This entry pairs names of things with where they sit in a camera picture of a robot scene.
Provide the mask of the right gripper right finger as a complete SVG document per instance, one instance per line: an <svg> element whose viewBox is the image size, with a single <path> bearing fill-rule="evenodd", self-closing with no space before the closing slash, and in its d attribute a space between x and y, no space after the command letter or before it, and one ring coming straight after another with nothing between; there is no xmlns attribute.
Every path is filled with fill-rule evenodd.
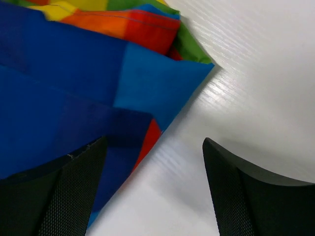
<svg viewBox="0 0 315 236"><path fill-rule="evenodd" d="M210 138L204 164L221 236L313 236L315 185L259 167Z"/></svg>

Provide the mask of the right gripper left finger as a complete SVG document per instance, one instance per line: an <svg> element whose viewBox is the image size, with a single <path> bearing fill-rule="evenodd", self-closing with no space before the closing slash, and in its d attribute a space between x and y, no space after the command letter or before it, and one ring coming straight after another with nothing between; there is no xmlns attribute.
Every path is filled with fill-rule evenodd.
<svg viewBox="0 0 315 236"><path fill-rule="evenodd" d="M2 236L83 236L102 174L107 141L0 181Z"/></svg>

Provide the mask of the rainbow striped shorts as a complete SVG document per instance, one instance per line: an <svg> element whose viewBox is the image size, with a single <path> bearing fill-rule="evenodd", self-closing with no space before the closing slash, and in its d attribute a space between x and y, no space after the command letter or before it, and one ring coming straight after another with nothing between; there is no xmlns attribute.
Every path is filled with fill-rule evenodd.
<svg viewBox="0 0 315 236"><path fill-rule="evenodd" d="M213 67L159 1L1 1L0 180L105 137L90 227Z"/></svg>

